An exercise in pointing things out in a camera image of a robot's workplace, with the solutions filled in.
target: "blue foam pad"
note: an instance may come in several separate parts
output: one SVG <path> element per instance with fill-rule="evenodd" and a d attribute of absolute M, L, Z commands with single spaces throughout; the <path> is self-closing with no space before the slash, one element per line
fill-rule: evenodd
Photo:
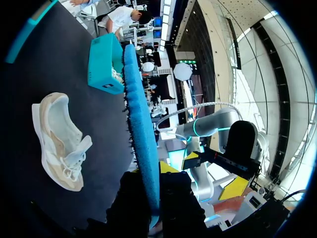
<path fill-rule="evenodd" d="M 159 220 L 159 157 L 133 45 L 126 46 L 124 63 L 130 129 L 145 192 L 152 211 L 150 224 L 152 228 Z"/>

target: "yellow panel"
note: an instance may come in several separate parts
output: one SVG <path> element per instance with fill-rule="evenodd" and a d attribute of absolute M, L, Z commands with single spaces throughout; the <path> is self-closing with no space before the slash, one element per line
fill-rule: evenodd
<path fill-rule="evenodd" d="M 171 172 L 171 173 L 179 173 L 178 170 L 174 169 L 173 167 L 169 166 L 167 163 L 165 163 L 164 161 L 160 161 L 159 162 L 159 166 L 160 166 L 160 173 L 161 174 L 165 174 L 167 172 Z"/>
<path fill-rule="evenodd" d="M 248 186 L 248 182 L 246 179 L 242 177 L 236 177 L 234 181 L 228 184 L 222 191 L 219 200 L 226 200 L 232 197 L 241 196 L 243 191 Z"/>
<path fill-rule="evenodd" d="M 194 159 L 197 157 L 199 157 L 199 155 L 197 155 L 195 152 L 192 152 L 185 158 L 185 160 Z"/>

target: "person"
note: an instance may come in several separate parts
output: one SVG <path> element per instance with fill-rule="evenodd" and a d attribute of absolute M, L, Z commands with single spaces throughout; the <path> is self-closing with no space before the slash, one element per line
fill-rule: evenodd
<path fill-rule="evenodd" d="M 133 21 L 147 24 L 151 19 L 152 14 L 149 11 L 120 6 L 107 16 L 104 16 L 98 23 L 98 26 L 106 28 L 107 33 L 114 33 L 118 40 L 120 40 L 120 28 L 131 25 Z"/>

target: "blue plastic crate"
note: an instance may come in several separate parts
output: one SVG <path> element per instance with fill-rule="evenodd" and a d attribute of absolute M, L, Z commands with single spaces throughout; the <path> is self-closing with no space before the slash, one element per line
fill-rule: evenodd
<path fill-rule="evenodd" d="M 124 86 L 112 77 L 111 67 L 122 73 L 123 49 L 113 33 L 95 38 L 91 42 L 88 85 L 111 94 L 123 93 Z"/>

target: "sneaker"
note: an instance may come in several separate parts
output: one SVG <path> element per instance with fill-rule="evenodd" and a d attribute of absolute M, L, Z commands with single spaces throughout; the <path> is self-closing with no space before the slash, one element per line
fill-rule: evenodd
<path fill-rule="evenodd" d="M 81 165 L 93 143 L 88 135 L 82 140 L 83 133 L 70 119 L 68 101 L 66 94 L 51 93 L 33 104 L 33 125 L 46 173 L 61 187 L 80 191 L 84 186 Z"/>

